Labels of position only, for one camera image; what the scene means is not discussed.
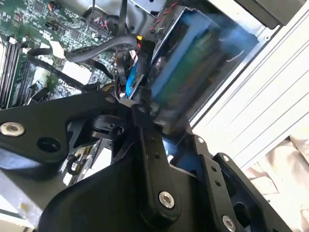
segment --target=screw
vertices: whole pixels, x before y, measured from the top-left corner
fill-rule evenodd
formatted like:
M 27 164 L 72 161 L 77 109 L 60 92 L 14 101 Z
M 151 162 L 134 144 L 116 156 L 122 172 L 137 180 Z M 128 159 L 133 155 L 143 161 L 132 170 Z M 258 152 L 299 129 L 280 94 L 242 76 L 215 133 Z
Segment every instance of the screw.
M 110 103 L 115 103 L 115 100 L 111 97 L 106 97 L 105 100 L 110 102 Z
M 223 159 L 224 159 L 226 162 L 229 162 L 229 161 L 230 161 L 230 159 L 229 159 L 227 156 L 225 156 L 225 155 L 223 155 Z
M 198 140 L 201 144 L 203 144 L 203 143 L 205 142 L 201 137 L 198 137 L 197 140 Z
M 0 126 L 0 132 L 6 136 L 18 137 L 25 133 L 25 128 L 17 122 L 5 122 Z
M 236 231 L 236 226 L 235 226 L 234 222 L 228 216 L 224 215 L 222 217 L 222 221 L 223 221 L 223 224 L 225 225 L 225 227 L 227 227 L 227 229 L 229 231 L 231 231 L 231 232 Z
M 269 41 L 269 40 L 270 40 L 270 37 L 267 35 L 267 36 L 264 37 L 264 40 L 265 40 L 265 41 Z
M 143 107 L 139 107 L 139 111 L 141 111 L 141 112 L 143 112 L 143 113 L 146 112 L 146 110 L 145 110 Z
M 165 191 L 160 192 L 159 201 L 167 209 L 171 209 L 175 205 L 174 198 L 172 197 L 172 195 L 170 195 L 170 193 Z

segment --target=hex bolt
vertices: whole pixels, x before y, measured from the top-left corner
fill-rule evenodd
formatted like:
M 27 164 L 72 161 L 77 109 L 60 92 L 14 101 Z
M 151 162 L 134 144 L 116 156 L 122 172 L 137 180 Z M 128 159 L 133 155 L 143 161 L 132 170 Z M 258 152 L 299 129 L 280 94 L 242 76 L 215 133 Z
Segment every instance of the hex bolt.
M 224 215 L 222 217 L 222 222 L 225 225 L 225 227 L 227 227 L 227 229 L 231 232 L 235 232 L 236 231 L 236 226 L 234 224 L 234 222 L 232 221 L 232 219 L 230 219 L 230 217 Z
M 224 159 L 226 162 L 229 162 L 229 161 L 230 161 L 230 159 L 229 159 L 227 156 L 225 156 L 225 155 L 223 155 L 223 159 Z
M 0 126 L 0 132 L 6 136 L 18 137 L 25 133 L 25 128 L 17 122 L 5 122 Z
M 169 192 L 165 192 L 165 191 L 160 192 L 159 201 L 167 209 L 171 209 L 175 205 L 174 198 Z

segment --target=red wire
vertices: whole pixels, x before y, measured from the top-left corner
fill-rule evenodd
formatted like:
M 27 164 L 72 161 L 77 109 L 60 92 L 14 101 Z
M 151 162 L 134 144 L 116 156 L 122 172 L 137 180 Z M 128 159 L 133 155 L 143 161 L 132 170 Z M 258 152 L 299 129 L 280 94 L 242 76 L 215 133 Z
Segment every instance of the red wire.
M 176 0 L 172 5 L 170 5 L 169 8 L 163 13 L 162 17 L 156 20 L 155 25 L 152 28 L 150 28 L 150 30 L 155 29 L 158 23 L 161 22 L 161 20 L 163 19 L 163 16 L 167 15 L 171 11 L 171 9 L 177 5 L 177 3 L 178 3 L 178 0 Z

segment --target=black mounting arm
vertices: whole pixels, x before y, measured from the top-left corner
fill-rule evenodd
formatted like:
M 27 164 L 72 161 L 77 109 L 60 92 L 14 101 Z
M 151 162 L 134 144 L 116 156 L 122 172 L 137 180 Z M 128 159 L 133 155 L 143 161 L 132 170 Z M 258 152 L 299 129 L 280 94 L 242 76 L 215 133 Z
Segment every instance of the black mounting arm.
M 166 139 L 140 92 L 131 107 L 93 91 L 0 111 L 0 167 L 29 179 L 53 178 L 80 147 L 112 143 L 112 164 L 56 195 L 38 232 L 291 232 L 227 155 L 212 157 L 185 129 Z M 171 164 L 163 141 L 176 148 Z

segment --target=metal frame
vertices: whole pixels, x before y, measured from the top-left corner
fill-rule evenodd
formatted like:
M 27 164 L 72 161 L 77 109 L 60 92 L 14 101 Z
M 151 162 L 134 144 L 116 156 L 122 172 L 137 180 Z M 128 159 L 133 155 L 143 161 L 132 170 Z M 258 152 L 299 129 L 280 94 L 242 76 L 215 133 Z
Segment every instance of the metal frame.
M 191 121 L 211 153 L 224 151 L 246 169 L 308 119 L 308 68 L 302 65 L 308 56 L 308 10 L 306 3 L 225 93 L 219 99 L 216 94 Z

